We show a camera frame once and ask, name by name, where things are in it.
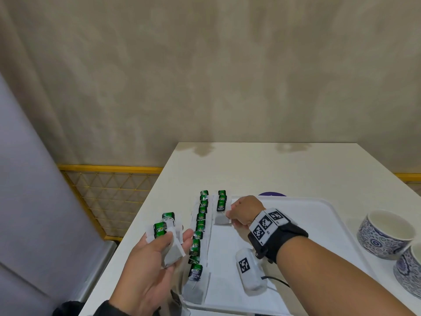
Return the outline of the white plastic tray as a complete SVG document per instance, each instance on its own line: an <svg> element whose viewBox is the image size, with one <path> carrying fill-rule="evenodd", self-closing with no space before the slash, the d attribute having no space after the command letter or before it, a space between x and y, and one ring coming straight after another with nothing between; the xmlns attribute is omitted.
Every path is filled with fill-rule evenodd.
<svg viewBox="0 0 421 316"><path fill-rule="evenodd" d="M331 204L316 198L277 196L258 196L257 198L266 208L276 208L285 213L299 227L305 229L314 242L376 279L372 268L359 250L356 240ZM245 292L236 266L235 254L241 248L250 248L254 251L247 239L247 234L248 231L237 231L231 224L212 228L208 252L208 268L211 276L205 303L203 305L186 303L181 292L182 301L189 308L223 313L275 316L305 314L292 291L279 281L266 279L265 291L254 294ZM265 276L283 279L275 264L270 264L266 258L259 261Z"/></svg>

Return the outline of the white wrist device with marker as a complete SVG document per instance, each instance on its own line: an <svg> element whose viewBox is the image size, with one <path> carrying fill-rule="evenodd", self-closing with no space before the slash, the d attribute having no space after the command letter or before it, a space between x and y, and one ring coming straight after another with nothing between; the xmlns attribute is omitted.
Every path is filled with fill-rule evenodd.
<svg viewBox="0 0 421 316"><path fill-rule="evenodd" d="M250 248L241 248L235 254L239 277L247 294L260 293L267 289L267 281L260 261Z"/></svg>

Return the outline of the person's right forearm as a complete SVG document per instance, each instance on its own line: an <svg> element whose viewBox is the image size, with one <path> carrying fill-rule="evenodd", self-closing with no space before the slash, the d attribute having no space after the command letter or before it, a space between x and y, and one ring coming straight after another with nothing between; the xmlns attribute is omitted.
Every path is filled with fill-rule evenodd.
<svg viewBox="0 0 421 316"><path fill-rule="evenodd" d="M308 316L416 316L372 277L308 238L288 240L276 263Z"/></svg>

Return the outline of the blue patterned ceramic cup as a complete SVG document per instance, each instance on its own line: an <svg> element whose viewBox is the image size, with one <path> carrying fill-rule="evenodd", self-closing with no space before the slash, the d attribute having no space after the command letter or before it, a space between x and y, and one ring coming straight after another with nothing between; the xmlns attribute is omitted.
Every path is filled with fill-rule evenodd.
<svg viewBox="0 0 421 316"><path fill-rule="evenodd" d="M372 255L397 260L416 237L416 230L403 217L385 210L375 210L363 219L357 241Z"/></svg>
<svg viewBox="0 0 421 316"><path fill-rule="evenodd" d="M421 243L409 246L400 255L393 274L407 292L421 300Z"/></svg>

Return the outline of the yellow framed mesh panel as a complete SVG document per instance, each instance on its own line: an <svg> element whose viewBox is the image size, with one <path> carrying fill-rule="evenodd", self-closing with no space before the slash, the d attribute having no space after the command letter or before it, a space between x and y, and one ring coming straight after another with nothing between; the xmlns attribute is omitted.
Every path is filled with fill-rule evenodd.
<svg viewBox="0 0 421 316"><path fill-rule="evenodd" d="M421 197L421 173L394 173L394 175Z"/></svg>
<svg viewBox="0 0 421 316"><path fill-rule="evenodd" d="M163 167L57 165L96 231L119 244Z"/></svg>

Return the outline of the person's right hand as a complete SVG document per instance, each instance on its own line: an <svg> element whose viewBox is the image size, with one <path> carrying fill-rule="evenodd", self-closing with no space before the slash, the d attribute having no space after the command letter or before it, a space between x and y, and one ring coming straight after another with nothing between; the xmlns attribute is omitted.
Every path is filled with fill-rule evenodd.
<svg viewBox="0 0 421 316"><path fill-rule="evenodd" d="M263 203L255 196L243 196L231 205L231 209L226 211L228 218L249 219L251 224L254 219L266 208Z"/></svg>

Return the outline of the row of tea bags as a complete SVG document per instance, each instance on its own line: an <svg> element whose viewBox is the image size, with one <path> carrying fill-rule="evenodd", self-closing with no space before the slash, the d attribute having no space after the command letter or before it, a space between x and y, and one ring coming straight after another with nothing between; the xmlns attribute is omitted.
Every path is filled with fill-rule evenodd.
<svg viewBox="0 0 421 316"><path fill-rule="evenodd" d="M231 196L227 190L218 190L210 195L208 190L200 191L195 201L190 227L193 230L193 244L188 252L187 266L183 271L182 298L186 303L203 305L205 303L211 272L208 268L208 252L211 243L216 203L219 198L226 198L226 211L231 206Z"/></svg>

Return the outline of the black wristband with marker tags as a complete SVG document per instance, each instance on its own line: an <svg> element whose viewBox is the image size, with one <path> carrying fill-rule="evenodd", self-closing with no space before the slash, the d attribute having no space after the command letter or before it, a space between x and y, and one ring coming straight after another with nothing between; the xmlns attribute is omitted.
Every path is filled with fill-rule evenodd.
<svg viewBox="0 0 421 316"><path fill-rule="evenodd" d="M267 258L270 262L277 261L279 249L290 239L309 237L307 231L276 208L260 212L249 226L249 231L248 239L255 249L255 257L259 260Z"/></svg>

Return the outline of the person's left hand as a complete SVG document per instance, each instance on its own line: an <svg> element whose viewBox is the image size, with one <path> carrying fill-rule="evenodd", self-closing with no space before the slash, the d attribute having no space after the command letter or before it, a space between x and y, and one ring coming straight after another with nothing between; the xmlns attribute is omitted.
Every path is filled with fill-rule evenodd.
<svg viewBox="0 0 421 316"><path fill-rule="evenodd" d="M171 282L179 262L163 269L148 264L145 255L146 235L131 250L109 304L129 316L152 316L170 293Z"/></svg>

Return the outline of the green-tagged tea bag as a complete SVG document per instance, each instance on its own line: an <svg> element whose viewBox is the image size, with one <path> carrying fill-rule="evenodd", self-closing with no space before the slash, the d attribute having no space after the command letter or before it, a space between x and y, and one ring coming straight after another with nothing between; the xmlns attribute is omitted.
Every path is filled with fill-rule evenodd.
<svg viewBox="0 0 421 316"><path fill-rule="evenodd" d="M227 199L225 197L219 198L216 203L216 209L214 214L215 225L229 225L231 224L230 218L227 217Z"/></svg>
<svg viewBox="0 0 421 316"><path fill-rule="evenodd" d="M177 228L173 223L164 221L153 224L146 230L146 242L149 244L158 237L172 233L172 240L161 252L162 268L167 268L185 256L180 238L177 236Z"/></svg>
<svg viewBox="0 0 421 316"><path fill-rule="evenodd" d="M167 228L175 232L176 238L183 244L183 225L179 219L176 219L174 212L165 212L162 214L161 222L165 222Z"/></svg>

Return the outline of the grey cabinet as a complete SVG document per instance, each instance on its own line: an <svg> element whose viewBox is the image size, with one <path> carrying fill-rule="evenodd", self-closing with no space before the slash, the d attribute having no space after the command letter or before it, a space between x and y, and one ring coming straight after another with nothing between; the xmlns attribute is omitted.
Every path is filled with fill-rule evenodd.
<svg viewBox="0 0 421 316"><path fill-rule="evenodd" d="M115 248L0 74L0 316L51 316L87 301Z"/></svg>

